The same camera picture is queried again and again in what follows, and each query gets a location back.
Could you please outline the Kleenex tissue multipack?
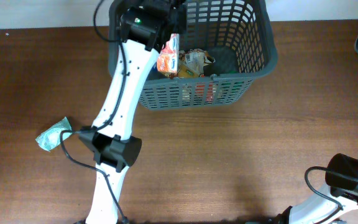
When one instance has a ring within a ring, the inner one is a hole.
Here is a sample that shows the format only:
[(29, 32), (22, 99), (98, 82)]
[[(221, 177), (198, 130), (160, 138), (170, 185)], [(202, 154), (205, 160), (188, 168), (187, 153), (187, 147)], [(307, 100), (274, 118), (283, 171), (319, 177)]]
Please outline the Kleenex tissue multipack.
[(178, 72), (180, 35), (172, 34), (157, 59), (157, 70), (168, 78)]

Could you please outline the glutinous rice bag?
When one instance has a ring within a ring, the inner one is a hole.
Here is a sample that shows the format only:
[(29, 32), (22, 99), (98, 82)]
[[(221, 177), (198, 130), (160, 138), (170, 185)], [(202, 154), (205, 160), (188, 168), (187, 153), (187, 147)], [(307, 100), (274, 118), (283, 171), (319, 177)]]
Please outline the glutinous rice bag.
[(207, 51), (202, 49), (192, 49), (187, 52), (179, 51), (178, 78), (198, 78), (204, 77), (205, 67), (215, 62)]

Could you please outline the red yellow spaghetti pack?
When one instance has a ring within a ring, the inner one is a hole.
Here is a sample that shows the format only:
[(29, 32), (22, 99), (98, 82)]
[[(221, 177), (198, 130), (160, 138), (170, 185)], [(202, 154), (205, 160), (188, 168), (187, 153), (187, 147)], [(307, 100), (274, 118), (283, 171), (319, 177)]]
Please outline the red yellow spaghetti pack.
[[(177, 77), (191, 79), (201, 78), (204, 77), (204, 75), (181, 63), (178, 69)], [(208, 87), (206, 87), (205, 83), (196, 83), (195, 85), (191, 83), (185, 83), (182, 86), (182, 100), (187, 105), (190, 104), (191, 99), (193, 99), (195, 105), (200, 105), (202, 101), (207, 104), (211, 103), (214, 100), (216, 87), (217, 85), (214, 83), (209, 83)]]

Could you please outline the green wet wipes packet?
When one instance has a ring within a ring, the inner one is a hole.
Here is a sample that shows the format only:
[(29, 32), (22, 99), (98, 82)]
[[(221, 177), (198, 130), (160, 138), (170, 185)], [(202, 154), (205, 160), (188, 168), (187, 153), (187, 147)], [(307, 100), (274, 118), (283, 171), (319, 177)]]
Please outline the green wet wipes packet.
[(60, 133), (64, 130), (71, 131), (71, 124), (67, 117), (52, 125), (46, 131), (42, 132), (35, 139), (40, 148), (44, 151), (50, 152), (52, 149), (60, 145)]

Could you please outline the green lid spice jar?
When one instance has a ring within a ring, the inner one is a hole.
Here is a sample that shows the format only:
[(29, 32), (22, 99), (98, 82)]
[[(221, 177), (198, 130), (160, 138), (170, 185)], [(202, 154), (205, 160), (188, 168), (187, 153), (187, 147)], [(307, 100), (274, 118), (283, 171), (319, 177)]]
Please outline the green lid spice jar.
[(247, 88), (247, 80), (237, 78), (220, 83), (217, 102), (230, 104), (237, 101)]

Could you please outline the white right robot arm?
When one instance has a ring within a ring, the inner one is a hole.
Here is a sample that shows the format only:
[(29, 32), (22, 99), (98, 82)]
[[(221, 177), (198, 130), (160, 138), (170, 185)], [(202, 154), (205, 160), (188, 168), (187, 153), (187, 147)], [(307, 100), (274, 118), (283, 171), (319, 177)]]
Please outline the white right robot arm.
[[(324, 184), (318, 190), (309, 180), (314, 170), (325, 173)], [(358, 159), (336, 154), (327, 167), (308, 168), (304, 178), (313, 195), (301, 204), (289, 206), (273, 219), (274, 223), (334, 223), (341, 215), (358, 209)]]

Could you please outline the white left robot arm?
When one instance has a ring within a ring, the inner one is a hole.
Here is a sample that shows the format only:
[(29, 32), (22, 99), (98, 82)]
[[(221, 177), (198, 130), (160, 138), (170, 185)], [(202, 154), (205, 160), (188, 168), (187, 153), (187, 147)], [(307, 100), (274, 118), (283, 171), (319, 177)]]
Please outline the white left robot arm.
[(135, 109), (145, 81), (172, 34), (186, 31), (184, 1), (113, 1), (109, 34), (112, 82), (103, 106), (79, 139), (94, 154), (96, 184), (85, 223), (128, 223), (119, 205), (125, 175), (142, 141), (132, 135)]

